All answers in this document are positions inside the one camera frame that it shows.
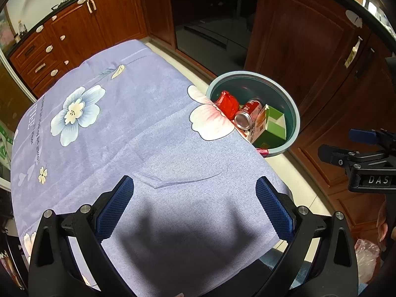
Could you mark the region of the right hand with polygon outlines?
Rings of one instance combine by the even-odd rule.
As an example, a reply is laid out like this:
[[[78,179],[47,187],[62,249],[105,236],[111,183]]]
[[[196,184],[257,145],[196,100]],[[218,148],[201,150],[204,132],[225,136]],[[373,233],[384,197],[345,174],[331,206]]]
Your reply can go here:
[[[386,246],[386,236],[388,232],[388,224],[386,222],[387,219],[387,209],[386,202],[381,205],[379,209],[378,218],[376,221],[377,233],[378,233],[378,244],[383,249]]]

